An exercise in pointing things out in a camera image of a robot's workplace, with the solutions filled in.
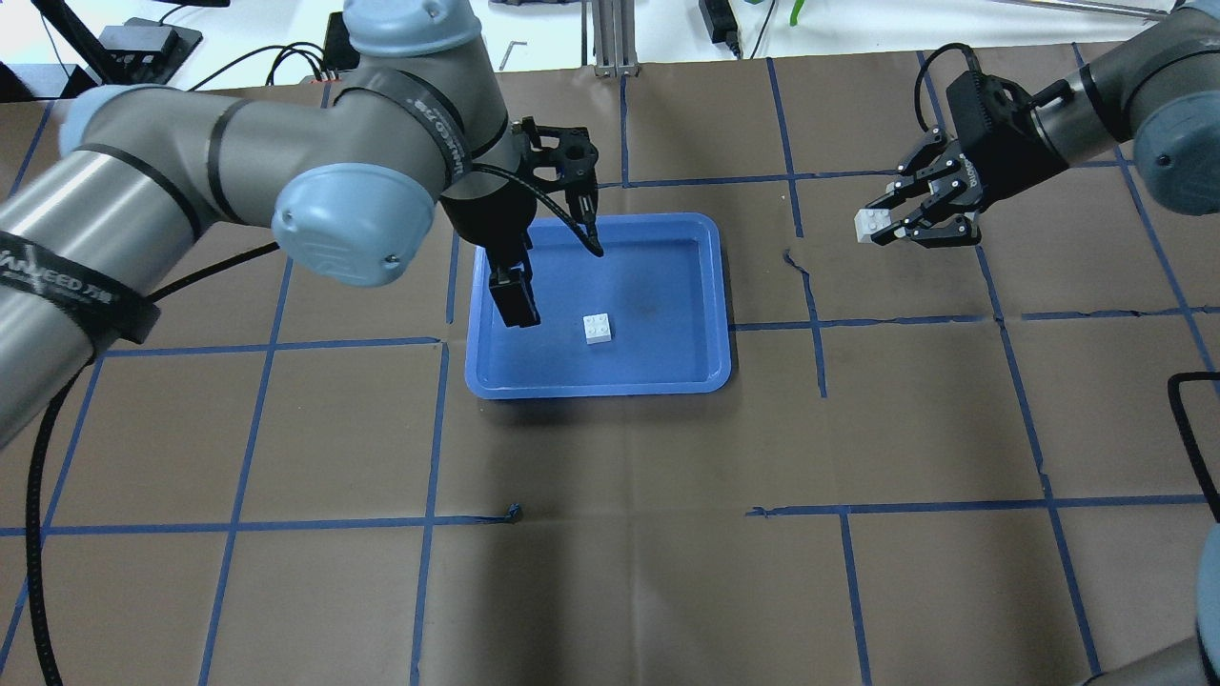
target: blue joint cap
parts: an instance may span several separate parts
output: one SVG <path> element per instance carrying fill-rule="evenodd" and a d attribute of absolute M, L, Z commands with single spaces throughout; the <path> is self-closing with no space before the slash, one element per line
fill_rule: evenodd
<path fill-rule="evenodd" d="M 1220 211 L 1220 90 L 1183 95 L 1144 120 L 1136 167 L 1165 208 L 1196 216 Z"/>
<path fill-rule="evenodd" d="M 72 103 L 72 110 L 68 111 L 68 116 L 63 121 L 63 126 L 60 127 L 60 156 L 67 157 L 72 150 L 76 150 L 82 143 L 84 143 L 85 129 L 89 128 L 89 123 L 93 122 L 93 117 L 95 117 L 102 107 L 109 105 L 120 95 L 144 88 L 170 87 L 159 85 L 156 83 L 138 83 L 135 85 L 99 85 L 82 93 L 81 96 Z"/>
<path fill-rule="evenodd" d="M 1198 10 L 1211 15 L 1211 18 L 1220 22 L 1220 0 L 1191 0 L 1183 7 Z"/>
<path fill-rule="evenodd" d="M 276 199 L 271 232 L 310 271 L 348 286 L 403 276 L 432 228 L 436 199 L 414 178 L 377 165 L 309 170 Z"/>
<path fill-rule="evenodd" d="M 1203 543 L 1197 594 L 1199 642 L 1211 666 L 1216 668 L 1220 666 L 1220 524 L 1211 527 Z"/>
<path fill-rule="evenodd" d="M 351 46 L 373 57 L 418 57 L 478 38 L 468 0 L 344 0 Z"/>

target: gray robotic arm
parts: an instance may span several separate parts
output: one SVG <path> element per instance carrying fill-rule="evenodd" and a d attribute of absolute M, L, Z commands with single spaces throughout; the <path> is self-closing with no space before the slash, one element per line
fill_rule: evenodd
<path fill-rule="evenodd" d="M 144 297 L 216 221 L 271 227 L 298 262 L 368 287 L 404 272 L 440 200 L 486 248 L 509 326 L 539 321 L 536 195 L 564 190 L 600 251 L 588 132 L 510 121 L 467 0 L 348 0 L 344 20 L 362 59 L 328 109 L 163 87 L 74 104 L 63 159 L 0 204 L 0 447 L 118 337 L 143 341 Z M 558 178 L 534 179 L 544 166 Z"/>
<path fill-rule="evenodd" d="M 970 61 L 946 92 L 958 138 L 927 131 L 886 194 L 856 215 L 861 243 L 974 245 L 977 216 L 993 203 L 1132 138 L 1158 203 L 1188 215 L 1220 211 L 1220 1 L 1187 2 L 1033 95 L 983 73 L 967 46 L 952 46 Z M 892 216 L 920 198 L 914 211 Z"/>

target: blue plastic bin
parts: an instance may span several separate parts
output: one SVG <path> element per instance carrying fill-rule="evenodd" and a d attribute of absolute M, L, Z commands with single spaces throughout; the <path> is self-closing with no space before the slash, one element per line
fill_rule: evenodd
<path fill-rule="evenodd" d="M 504 326 L 475 255 L 466 385 L 479 398 L 708 393 L 728 381 L 728 317 L 720 232 L 704 215 L 598 220 L 594 258 L 559 220 L 529 228 L 542 323 Z M 610 316 L 612 339 L 589 344 L 584 316 Z"/>

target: black pole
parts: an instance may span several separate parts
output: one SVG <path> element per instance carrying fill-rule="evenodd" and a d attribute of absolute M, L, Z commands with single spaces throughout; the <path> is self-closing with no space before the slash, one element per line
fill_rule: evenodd
<path fill-rule="evenodd" d="M 51 22 L 70 45 L 96 72 L 102 83 L 129 84 L 132 78 L 118 62 L 102 48 L 101 42 L 84 26 L 65 0 L 29 0 L 34 9 Z"/>

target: metal bracket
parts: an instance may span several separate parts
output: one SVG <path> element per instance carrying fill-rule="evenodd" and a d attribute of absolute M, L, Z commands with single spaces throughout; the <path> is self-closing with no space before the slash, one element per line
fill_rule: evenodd
<path fill-rule="evenodd" d="M 636 0 L 593 2 L 593 73 L 600 77 L 636 76 Z"/>

